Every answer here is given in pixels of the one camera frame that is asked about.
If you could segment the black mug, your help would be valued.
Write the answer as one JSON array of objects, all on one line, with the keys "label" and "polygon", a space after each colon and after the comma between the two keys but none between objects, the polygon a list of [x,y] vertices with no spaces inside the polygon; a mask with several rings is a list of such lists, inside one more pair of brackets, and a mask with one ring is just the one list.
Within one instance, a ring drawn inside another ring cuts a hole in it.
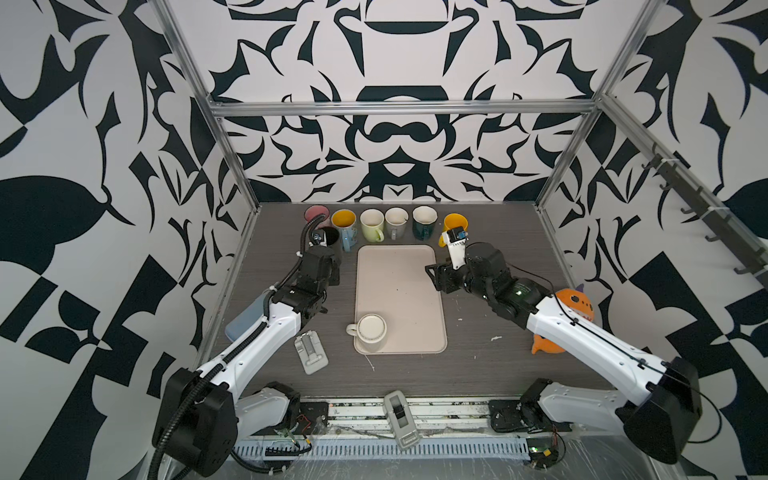
[{"label": "black mug", "polygon": [[316,233],[320,239],[320,244],[327,246],[334,251],[335,258],[339,264],[343,260],[343,247],[339,231],[332,226],[318,228]]}]

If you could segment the blue butterfly mug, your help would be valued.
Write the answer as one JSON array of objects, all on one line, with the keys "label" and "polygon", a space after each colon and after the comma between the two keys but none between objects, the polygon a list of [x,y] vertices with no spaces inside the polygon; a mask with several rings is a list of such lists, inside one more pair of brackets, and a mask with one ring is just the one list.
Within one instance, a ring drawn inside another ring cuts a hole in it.
[{"label": "blue butterfly mug", "polygon": [[331,216],[331,223],[339,232],[343,251],[351,252],[358,240],[356,214],[349,209],[337,210]]}]

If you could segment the pink patterned mug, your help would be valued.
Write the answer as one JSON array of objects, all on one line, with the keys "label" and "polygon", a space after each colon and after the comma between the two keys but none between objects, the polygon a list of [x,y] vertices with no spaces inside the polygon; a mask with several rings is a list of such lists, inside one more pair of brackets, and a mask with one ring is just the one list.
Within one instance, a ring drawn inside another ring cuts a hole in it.
[{"label": "pink patterned mug", "polygon": [[317,228],[330,227],[331,226],[330,210],[324,205],[312,205],[308,207],[304,212],[304,220],[307,223],[310,223],[313,219],[315,219],[320,215],[323,216],[323,219],[321,222],[319,222],[316,225],[316,227]]}]

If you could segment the yellow mug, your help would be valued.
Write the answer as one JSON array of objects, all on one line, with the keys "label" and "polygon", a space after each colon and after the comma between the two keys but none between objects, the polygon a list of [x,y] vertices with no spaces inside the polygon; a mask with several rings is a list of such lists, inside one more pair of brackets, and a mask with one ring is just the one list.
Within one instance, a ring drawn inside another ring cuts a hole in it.
[{"label": "yellow mug", "polygon": [[443,232],[439,237],[439,246],[444,248],[449,241],[448,232],[457,228],[462,229],[462,233],[458,234],[459,240],[466,240],[468,238],[468,226],[469,222],[466,217],[459,213],[448,214],[443,221]]}]

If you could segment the dark green mug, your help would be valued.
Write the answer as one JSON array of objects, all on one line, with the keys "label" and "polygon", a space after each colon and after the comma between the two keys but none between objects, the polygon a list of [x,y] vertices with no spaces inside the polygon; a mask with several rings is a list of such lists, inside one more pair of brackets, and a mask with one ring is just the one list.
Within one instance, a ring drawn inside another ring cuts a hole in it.
[{"label": "dark green mug", "polygon": [[429,206],[416,207],[412,212],[412,232],[414,238],[419,241],[427,241],[434,233],[438,220],[437,211]]}]

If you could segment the light green mug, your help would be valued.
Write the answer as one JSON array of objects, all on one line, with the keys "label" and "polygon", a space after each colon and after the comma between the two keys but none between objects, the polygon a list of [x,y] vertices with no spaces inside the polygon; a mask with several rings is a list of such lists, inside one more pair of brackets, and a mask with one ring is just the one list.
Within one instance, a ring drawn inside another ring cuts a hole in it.
[{"label": "light green mug", "polygon": [[367,209],[360,215],[360,225],[364,238],[369,243],[382,243],[384,234],[384,213],[378,209]]}]

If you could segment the white mug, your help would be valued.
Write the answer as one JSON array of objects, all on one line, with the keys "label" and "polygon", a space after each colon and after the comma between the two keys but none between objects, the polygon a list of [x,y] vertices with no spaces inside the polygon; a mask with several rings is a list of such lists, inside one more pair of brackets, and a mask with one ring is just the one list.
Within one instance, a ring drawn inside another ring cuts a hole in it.
[{"label": "white mug", "polygon": [[376,352],[383,345],[387,333],[387,323],[378,314],[365,314],[355,323],[346,326],[346,333],[356,339],[360,349],[366,352]]}]

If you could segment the grey mug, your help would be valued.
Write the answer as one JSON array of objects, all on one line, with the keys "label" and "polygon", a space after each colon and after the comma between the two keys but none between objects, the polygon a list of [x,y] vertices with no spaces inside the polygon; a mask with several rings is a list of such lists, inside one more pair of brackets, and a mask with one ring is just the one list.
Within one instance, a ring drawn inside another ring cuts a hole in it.
[{"label": "grey mug", "polygon": [[385,223],[388,238],[392,241],[401,240],[406,232],[409,221],[408,212],[401,207],[393,207],[385,212]]}]

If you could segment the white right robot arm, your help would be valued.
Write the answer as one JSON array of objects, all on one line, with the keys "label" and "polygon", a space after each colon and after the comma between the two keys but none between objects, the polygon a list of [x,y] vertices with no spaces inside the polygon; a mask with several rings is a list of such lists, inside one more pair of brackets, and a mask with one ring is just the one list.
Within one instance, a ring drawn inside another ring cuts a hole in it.
[{"label": "white right robot arm", "polygon": [[615,337],[559,299],[552,283],[513,275],[500,250],[486,242],[454,242],[445,263],[425,266],[435,289],[464,290],[499,317],[555,343],[607,380],[608,390],[568,387],[539,378],[522,395],[519,417],[540,426],[577,423],[624,434],[647,456],[675,464],[695,444],[692,434],[708,397],[697,369],[665,361]]}]

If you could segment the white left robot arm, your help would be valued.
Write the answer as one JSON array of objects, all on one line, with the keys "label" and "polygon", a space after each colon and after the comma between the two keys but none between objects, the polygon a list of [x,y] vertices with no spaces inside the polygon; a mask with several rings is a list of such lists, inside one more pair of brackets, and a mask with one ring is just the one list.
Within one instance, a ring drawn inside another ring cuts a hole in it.
[{"label": "white left robot arm", "polygon": [[254,395],[243,393],[284,343],[325,312],[327,290],[340,282],[334,250],[310,242],[325,218],[318,214],[305,224],[296,263],[264,292],[261,313],[253,323],[222,353],[196,370],[177,370],[167,381],[152,435],[148,478],[158,478],[165,457],[182,464],[179,479],[190,472],[209,477],[228,459],[261,475],[288,469],[286,462],[249,462],[234,447],[264,428],[295,426],[300,396],[289,387],[272,382]]}]

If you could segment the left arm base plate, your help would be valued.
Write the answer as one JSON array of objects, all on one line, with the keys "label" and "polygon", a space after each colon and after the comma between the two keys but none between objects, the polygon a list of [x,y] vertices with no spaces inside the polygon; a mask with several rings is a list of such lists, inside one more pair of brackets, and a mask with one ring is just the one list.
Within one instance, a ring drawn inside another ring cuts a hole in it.
[{"label": "left arm base plate", "polygon": [[280,432],[290,432],[297,435],[309,435],[329,414],[329,403],[325,401],[291,401],[287,412],[280,422],[273,426],[264,427],[254,435],[277,435]]}]

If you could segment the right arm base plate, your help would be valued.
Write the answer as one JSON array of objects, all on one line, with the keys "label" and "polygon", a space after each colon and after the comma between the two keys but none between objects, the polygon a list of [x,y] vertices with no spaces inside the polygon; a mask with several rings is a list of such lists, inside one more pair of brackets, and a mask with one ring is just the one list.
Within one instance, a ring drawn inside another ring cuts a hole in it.
[{"label": "right arm base plate", "polygon": [[490,427],[496,433],[571,432],[570,423],[551,420],[535,402],[521,400],[490,400]]}]

